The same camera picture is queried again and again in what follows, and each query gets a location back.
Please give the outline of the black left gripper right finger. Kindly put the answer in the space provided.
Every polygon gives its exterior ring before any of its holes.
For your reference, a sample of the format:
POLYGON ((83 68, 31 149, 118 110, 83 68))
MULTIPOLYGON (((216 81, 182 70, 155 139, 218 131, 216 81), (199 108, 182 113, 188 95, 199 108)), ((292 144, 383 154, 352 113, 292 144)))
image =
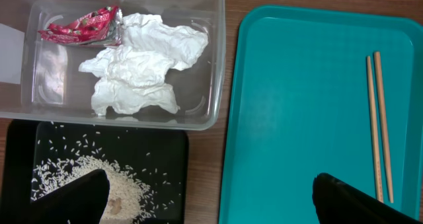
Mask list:
POLYGON ((312 199, 320 224, 422 224, 328 173, 314 179, 312 199))

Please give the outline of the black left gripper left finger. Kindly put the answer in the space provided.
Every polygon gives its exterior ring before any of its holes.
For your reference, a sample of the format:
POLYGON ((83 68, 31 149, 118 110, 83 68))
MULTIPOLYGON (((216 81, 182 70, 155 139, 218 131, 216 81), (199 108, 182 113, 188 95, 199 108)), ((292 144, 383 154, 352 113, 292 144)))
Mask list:
POLYGON ((104 170, 96 169, 30 201, 31 174, 3 183, 2 223, 99 223, 108 203, 110 183, 104 170))

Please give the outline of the rice pile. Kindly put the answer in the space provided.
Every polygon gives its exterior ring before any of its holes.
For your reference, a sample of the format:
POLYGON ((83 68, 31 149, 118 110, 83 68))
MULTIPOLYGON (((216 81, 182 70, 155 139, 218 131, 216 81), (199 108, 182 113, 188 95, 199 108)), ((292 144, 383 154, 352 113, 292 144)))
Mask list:
POLYGON ((30 200, 102 169, 101 223, 183 223, 187 152, 183 131, 41 122, 30 200))

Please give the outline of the wooden chopstick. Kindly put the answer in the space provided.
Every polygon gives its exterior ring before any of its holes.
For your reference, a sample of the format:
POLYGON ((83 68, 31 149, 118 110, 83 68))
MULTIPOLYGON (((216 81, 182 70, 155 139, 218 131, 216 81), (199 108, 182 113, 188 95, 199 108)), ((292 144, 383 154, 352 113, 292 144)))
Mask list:
POLYGON ((370 112, 370 122, 371 122, 371 139, 372 139, 372 149, 373 149, 373 167, 375 173, 375 189, 376 189, 376 199, 383 203, 383 184, 381 177, 381 159, 379 151, 379 136, 378 136, 378 127, 377 127, 377 113, 376 113, 376 104, 375 104, 375 89, 373 83, 373 71, 371 57, 366 57, 366 69, 367 69, 367 88, 368 88, 368 97, 369 97, 369 112, 370 112))
POLYGON ((375 76, 376 76, 376 85, 377 85, 377 97, 379 104, 379 119, 381 122, 381 135, 383 142, 383 157, 385 164, 385 174, 387 179, 387 188, 389 201, 394 202, 394 193, 393 193, 393 176, 391 168, 391 154, 389 147, 389 132, 387 126, 387 113, 386 113, 386 104, 385 104, 385 91, 383 86, 383 72, 381 68, 381 53, 373 53, 374 64, 375 64, 375 76))

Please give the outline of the white napkin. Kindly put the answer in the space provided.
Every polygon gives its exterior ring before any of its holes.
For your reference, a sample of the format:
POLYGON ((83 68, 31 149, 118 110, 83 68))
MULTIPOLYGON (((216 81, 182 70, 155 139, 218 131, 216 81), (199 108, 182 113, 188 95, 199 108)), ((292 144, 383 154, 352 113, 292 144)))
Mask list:
POLYGON ((132 115, 147 106, 175 114, 173 86, 165 82, 170 69, 191 68, 208 45, 208 34, 189 26, 171 27, 160 15, 134 13, 123 18, 122 43, 82 62, 79 71, 98 78, 91 108, 98 116, 109 107, 132 115))

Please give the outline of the red snack wrapper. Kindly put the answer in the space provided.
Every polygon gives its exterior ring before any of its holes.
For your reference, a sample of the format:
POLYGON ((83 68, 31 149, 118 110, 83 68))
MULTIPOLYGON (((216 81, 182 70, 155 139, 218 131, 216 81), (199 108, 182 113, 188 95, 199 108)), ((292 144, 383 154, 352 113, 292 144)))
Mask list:
POLYGON ((84 47, 119 46, 122 42, 122 10, 108 6, 93 11, 68 25, 50 23, 39 30, 41 39, 56 44, 84 47))

